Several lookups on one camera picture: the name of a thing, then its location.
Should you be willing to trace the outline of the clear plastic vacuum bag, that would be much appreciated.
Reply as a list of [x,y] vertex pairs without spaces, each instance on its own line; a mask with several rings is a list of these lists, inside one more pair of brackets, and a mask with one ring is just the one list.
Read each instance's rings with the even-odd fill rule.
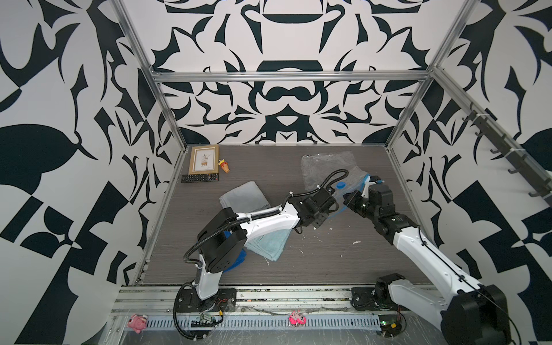
[[356,190],[362,191],[370,174],[357,166],[352,152],[337,152],[316,155],[304,155],[300,161],[304,187],[313,190],[322,182],[332,187],[335,192],[338,209],[330,213],[329,218],[342,213],[346,207],[344,196]]

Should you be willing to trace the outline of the grey towel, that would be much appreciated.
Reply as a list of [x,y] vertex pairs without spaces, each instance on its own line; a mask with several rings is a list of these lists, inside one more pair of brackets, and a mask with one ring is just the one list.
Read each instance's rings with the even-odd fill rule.
[[270,208],[270,203],[256,182],[250,181],[232,189],[219,198],[222,208],[234,213],[251,213]]

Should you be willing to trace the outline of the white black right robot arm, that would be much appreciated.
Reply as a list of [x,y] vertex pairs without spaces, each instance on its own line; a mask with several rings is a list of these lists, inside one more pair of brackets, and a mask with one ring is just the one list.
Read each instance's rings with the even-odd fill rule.
[[369,219],[377,233],[410,259],[441,294],[436,297],[405,278],[387,276],[384,283],[393,303],[431,323],[448,344],[513,343],[504,293],[464,272],[412,219],[398,213],[384,183],[370,181],[363,191],[345,194],[344,205]]

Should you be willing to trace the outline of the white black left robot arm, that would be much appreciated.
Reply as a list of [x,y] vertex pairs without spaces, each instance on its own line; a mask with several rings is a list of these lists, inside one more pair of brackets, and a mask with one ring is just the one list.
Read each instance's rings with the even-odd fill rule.
[[186,263],[198,269],[193,282],[198,299],[204,301],[218,294],[222,273],[237,261],[251,240],[276,231],[320,227],[339,208],[334,193],[332,187],[319,187],[289,193],[281,205],[261,211],[235,213],[232,208],[220,211],[183,256]]

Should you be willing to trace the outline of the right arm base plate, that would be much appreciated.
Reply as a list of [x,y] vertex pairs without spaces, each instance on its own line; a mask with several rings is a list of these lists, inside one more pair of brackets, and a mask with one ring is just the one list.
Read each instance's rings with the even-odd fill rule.
[[385,299],[379,297],[377,292],[376,287],[353,287],[350,303],[356,311],[388,310],[389,306]]

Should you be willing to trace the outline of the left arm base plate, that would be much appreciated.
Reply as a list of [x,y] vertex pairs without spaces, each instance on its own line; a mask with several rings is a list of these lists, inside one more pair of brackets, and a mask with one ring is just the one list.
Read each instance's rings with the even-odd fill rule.
[[184,287],[177,292],[173,310],[177,313],[215,312],[218,310],[234,312],[236,302],[237,290],[235,288],[223,288],[214,296],[201,300],[195,288]]

